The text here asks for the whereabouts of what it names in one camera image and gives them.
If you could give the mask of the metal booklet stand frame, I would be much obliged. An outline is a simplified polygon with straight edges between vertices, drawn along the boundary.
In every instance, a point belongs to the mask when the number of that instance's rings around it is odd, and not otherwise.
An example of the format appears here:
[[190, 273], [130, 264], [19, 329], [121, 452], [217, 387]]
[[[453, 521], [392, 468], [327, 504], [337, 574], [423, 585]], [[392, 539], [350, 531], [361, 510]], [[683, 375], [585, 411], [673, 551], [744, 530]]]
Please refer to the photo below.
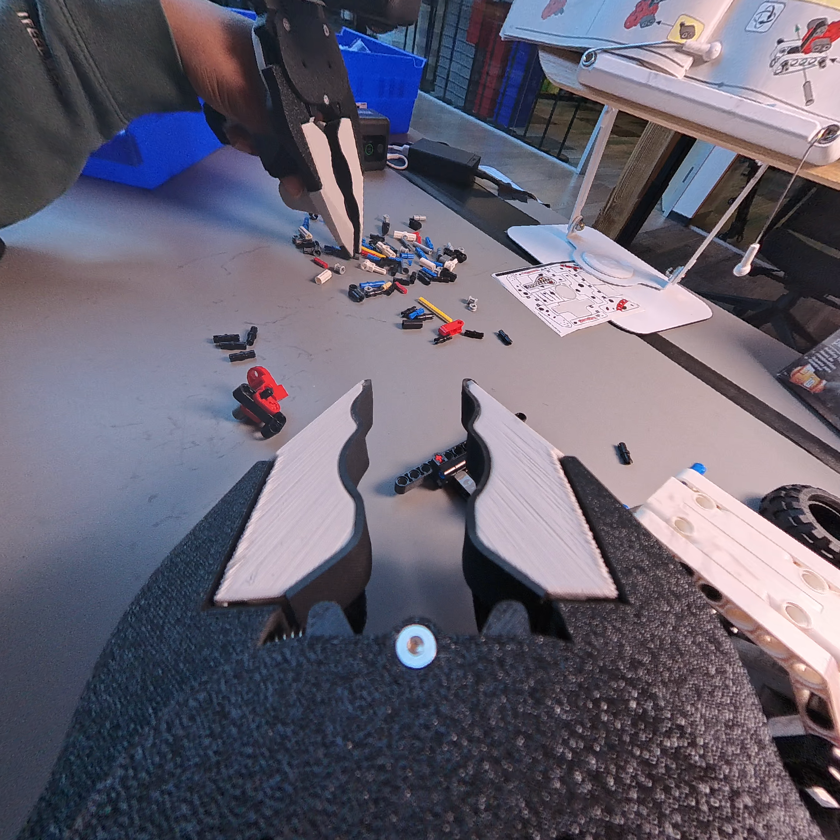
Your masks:
[[702, 126], [771, 155], [792, 158], [798, 168], [804, 163], [828, 165], [838, 160], [836, 121], [822, 122], [803, 112], [678, 79], [618, 58], [612, 49], [584, 52], [577, 79], [625, 103]]

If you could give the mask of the black toy tyre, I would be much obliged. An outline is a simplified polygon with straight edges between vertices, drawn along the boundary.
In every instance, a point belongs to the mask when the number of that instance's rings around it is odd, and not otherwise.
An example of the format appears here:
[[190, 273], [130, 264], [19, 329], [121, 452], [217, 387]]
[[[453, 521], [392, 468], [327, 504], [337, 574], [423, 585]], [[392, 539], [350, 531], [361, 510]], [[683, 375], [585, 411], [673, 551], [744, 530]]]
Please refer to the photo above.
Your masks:
[[783, 486], [767, 494], [760, 513], [795, 540], [839, 567], [839, 498], [813, 486]]

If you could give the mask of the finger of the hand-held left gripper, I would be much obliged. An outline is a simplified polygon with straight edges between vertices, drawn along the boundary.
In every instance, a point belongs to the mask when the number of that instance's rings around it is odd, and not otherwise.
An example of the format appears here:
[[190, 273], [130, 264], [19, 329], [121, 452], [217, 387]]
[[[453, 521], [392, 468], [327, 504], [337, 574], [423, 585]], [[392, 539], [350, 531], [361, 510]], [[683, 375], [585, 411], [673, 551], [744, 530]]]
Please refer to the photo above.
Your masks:
[[334, 127], [334, 174], [342, 193], [339, 206], [350, 221], [350, 243], [354, 256], [360, 252], [364, 221], [364, 178], [354, 125], [343, 117]]
[[350, 221], [340, 207], [342, 193], [334, 174], [334, 127], [337, 121], [318, 126], [309, 121], [301, 126], [304, 147], [311, 156], [311, 167], [320, 181], [320, 187], [309, 187], [311, 202], [316, 212], [322, 215], [332, 236], [353, 256], [346, 245], [350, 243]]

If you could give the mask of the black device with green display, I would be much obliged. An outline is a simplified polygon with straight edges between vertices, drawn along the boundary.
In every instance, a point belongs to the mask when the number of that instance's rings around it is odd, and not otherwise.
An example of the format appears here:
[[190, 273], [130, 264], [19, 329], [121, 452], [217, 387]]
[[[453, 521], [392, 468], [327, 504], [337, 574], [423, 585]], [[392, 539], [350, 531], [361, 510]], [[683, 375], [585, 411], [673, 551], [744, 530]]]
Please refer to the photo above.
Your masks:
[[357, 104], [360, 121], [360, 150], [364, 172], [377, 172], [386, 168], [390, 143], [390, 120], [382, 113]]

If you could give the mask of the instruction booklet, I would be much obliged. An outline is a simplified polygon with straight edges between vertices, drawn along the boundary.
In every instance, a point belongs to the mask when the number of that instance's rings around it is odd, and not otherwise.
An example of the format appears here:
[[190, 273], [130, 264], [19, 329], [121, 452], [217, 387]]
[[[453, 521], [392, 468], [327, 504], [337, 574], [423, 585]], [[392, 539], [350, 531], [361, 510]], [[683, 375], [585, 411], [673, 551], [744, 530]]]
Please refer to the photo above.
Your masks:
[[838, 2], [514, 2], [503, 39], [575, 50], [580, 84], [685, 119], [838, 122]]

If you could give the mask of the printed box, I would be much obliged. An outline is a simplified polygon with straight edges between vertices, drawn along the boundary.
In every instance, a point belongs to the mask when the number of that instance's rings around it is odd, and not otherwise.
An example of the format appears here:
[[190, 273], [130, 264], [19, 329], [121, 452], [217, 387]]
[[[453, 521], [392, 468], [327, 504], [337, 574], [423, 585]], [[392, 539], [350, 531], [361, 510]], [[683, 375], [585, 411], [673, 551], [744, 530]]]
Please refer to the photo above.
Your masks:
[[839, 330], [780, 370], [776, 378], [839, 429]]

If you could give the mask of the white stand base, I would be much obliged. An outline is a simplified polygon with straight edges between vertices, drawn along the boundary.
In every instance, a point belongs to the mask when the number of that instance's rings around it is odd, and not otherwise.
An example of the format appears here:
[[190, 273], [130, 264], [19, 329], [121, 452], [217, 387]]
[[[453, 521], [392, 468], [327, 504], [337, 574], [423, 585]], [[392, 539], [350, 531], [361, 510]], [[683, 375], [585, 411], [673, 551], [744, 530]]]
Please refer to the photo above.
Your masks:
[[509, 238], [540, 264], [580, 260], [583, 254], [589, 254], [632, 270], [627, 278], [614, 278], [583, 263], [597, 286], [604, 291], [626, 292], [630, 301], [639, 305], [629, 313], [610, 316], [609, 321], [619, 329], [635, 334], [659, 333], [711, 317], [711, 309], [702, 299], [684, 286], [668, 282], [664, 274], [593, 227], [584, 227], [571, 238], [566, 234], [566, 224], [514, 226], [507, 230]]

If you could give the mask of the black white toy brick model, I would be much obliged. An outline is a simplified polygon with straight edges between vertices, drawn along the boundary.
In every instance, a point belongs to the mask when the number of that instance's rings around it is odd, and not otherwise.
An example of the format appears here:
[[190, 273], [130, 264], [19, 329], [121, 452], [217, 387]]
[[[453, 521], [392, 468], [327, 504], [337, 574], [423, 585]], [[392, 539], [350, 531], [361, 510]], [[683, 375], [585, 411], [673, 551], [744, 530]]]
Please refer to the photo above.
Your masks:
[[838, 571], [698, 466], [631, 512], [577, 458], [555, 460], [616, 596], [540, 591], [470, 508], [482, 633], [519, 602], [548, 638], [491, 669], [478, 722], [528, 723], [520, 774], [547, 767], [559, 835], [808, 835], [793, 783], [838, 800]]

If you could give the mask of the black power adapter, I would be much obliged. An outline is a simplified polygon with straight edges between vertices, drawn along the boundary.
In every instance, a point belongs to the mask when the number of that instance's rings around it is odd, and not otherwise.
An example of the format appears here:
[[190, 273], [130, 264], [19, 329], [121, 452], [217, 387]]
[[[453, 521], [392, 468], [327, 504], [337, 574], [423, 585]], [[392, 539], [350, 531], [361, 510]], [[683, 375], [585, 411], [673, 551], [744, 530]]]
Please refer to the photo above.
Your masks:
[[472, 186], [480, 167], [480, 155], [443, 142], [421, 139], [408, 147], [408, 170], [448, 184]]

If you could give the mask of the person's left hand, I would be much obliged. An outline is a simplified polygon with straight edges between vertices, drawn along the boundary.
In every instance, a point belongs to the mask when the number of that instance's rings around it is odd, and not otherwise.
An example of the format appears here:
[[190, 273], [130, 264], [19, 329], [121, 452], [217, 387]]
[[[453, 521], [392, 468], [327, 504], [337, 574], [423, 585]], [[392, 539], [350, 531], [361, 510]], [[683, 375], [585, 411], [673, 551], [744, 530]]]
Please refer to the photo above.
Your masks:
[[208, 1], [161, 1], [182, 67], [196, 94], [226, 119], [227, 139], [258, 155], [272, 133], [250, 22]]

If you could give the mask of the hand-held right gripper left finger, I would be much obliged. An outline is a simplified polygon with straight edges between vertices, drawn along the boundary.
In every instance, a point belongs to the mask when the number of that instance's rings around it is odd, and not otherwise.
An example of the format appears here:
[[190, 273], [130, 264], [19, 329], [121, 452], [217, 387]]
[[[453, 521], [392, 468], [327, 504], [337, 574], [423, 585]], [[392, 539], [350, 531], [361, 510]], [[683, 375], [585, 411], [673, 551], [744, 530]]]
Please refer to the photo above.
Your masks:
[[372, 383], [364, 380], [277, 451], [216, 604], [349, 604], [364, 590], [371, 541], [358, 485], [372, 422]]

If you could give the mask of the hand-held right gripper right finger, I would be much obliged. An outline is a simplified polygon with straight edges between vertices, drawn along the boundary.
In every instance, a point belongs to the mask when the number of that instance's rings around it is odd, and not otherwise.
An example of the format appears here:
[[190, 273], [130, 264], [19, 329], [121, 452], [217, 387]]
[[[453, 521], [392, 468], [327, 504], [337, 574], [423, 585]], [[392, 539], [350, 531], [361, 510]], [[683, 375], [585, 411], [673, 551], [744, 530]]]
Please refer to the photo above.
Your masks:
[[475, 381], [462, 388], [469, 548], [550, 600], [618, 590], [561, 465], [563, 454]]

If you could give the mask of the white printed sheet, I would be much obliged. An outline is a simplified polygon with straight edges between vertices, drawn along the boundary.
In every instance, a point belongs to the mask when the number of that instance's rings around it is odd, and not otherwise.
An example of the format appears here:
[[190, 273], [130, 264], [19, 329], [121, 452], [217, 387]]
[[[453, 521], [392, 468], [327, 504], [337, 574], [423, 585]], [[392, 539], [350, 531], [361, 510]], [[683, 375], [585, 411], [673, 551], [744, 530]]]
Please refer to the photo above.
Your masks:
[[623, 292], [571, 261], [493, 275], [559, 335], [570, 334], [641, 308]]

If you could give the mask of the stacked red blue crates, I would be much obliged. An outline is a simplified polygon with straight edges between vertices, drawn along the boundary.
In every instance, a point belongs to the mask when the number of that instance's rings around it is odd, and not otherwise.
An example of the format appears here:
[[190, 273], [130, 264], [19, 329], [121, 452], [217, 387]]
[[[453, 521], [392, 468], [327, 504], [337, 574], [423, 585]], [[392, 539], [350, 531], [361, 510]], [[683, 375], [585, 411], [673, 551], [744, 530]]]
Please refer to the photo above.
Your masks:
[[505, 41], [511, 2], [423, 2], [413, 50], [427, 59], [422, 89], [480, 120], [523, 133], [543, 84], [534, 45]]

